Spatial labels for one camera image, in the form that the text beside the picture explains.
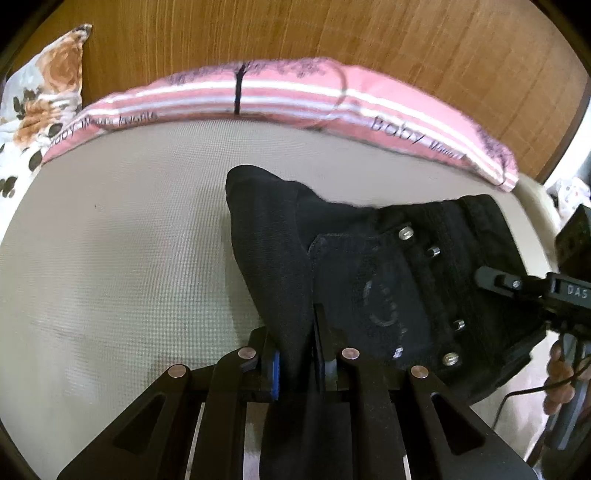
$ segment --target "wooden panel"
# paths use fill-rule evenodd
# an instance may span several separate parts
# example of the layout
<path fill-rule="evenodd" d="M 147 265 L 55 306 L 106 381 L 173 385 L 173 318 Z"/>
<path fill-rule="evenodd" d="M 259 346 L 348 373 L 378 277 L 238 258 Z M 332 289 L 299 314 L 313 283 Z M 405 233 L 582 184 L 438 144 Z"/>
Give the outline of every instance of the wooden panel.
<path fill-rule="evenodd" d="M 85 22 L 94 25 L 85 103 L 207 64 L 327 56 L 462 110 L 534 177 L 567 131 L 588 78 L 529 0 L 65 0 L 15 66 Z"/>

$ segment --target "white mattress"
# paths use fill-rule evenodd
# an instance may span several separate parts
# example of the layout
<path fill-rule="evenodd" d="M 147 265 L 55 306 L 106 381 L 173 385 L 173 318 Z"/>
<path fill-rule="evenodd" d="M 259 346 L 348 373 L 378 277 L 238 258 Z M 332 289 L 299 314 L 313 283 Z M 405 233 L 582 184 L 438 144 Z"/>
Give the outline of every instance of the white mattress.
<path fill-rule="evenodd" d="M 230 244 L 224 184 L 239 164 L 356 205 L 489 193 L 528 271 L 549 270 L 512 194 L 431 161 L 246 121 L 94 140 L 41 169 L 0 245 L 0 418 L 43 480 L 169 365 L 215 363 L 259 325 Z M 550 343 L 511 388 L 543 383 Z M 490 422 L 501 396 L 475 410 Z M 543 426 L 542 398 L 510 402 L 499 431 L 525 455 Z M 249 452 L 259 437 L 248 432 Z M 256 476 L 256 465 L 246 471 Z"/>

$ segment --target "cable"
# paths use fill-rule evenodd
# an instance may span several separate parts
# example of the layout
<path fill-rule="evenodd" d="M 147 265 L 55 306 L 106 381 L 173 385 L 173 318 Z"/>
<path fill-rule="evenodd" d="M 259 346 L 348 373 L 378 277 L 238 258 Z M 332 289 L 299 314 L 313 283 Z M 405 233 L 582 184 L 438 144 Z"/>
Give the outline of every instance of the cable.
<path fill-rule="evenodd" d="M 505 406 L 505 403 L 507 402 L 507 400 L 509 400 L 509 398 L 516 397 L 518 395 L 528 395 L 530 393 L 545 392 L 548 390 L 554 390 L 555 388 L 563 387 L 564 385 L 568 385 L 572 381 L 577 380 L 578 377 L 583 375 L 585 370 L 587 370 L 590 366 L 591 361 L 588 361 L 587 365 L 585 365 L 581 370 L 576 372 L 572 377 L 569 377 L 566 380 L 561 380 L 560 382 L 552 383 L 550 385 L 543 385 L 542 387 L 528 388 L 527 390 L 515 390 L 513 392 L 508 393 L 507 395 L 505 395 L 505 398 L 503 398 L 503 401 L 501 402 L 499 409 L 496 411 L 495 421 L 492 423 L 492 430 L 494 431 L 496 429 L 496 424 L 499 423 L 503 407 Z"/>

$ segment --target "black fabric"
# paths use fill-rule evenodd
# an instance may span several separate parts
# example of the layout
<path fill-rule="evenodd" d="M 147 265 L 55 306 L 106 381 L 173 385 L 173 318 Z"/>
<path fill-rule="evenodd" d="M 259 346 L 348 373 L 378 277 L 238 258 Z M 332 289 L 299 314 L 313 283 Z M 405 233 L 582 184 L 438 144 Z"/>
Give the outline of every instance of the black fabric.
<path fill-rule="evenodd" d="M 352 346 L 399 368 L 425 365 L 470 403 L 524 367 L 544 337 L 535 313 L 474 284 L 481 265 L 525 274 L 490 196 L 354 207 L 326 202 L 305 185 L 253 166 L 228 173 L 226 194 L 236 261 L 281 352 L 281 395 L 265 424 L 263 480 L 347 478 L 342 470 L 320 477 L 306 467 L 318 455 L 335 465 L 350 444 L 349 434 L 325 452 L 320 439 L 337 432 L 347 437 L 345 420 L 321 401 L 306 404 L 314 303 L 344 332 L 339 348 Z M 406 226 L 414 235 L 402 240 Z M 433 246 L 440 254 L 430 258 Z M 457 332 L 460 319 L 466 327 Z M 460 355 L 453 367 L 442 362 L 449 352 Z M 303 460 L 295 452 L 310 443 L 322 453 Z"/>

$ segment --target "floral pillow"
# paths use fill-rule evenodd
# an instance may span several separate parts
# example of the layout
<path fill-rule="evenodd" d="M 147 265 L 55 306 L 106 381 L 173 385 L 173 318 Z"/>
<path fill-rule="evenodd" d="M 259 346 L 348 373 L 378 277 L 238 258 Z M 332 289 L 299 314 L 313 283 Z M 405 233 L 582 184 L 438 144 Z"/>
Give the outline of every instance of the floral pillow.
<path fill-rule="evenodd" d="M 51 138 L 82 109 L 82 45 L 92 26 L 58 38 L 15 72 L 0 103 L 0 242 Z"/>

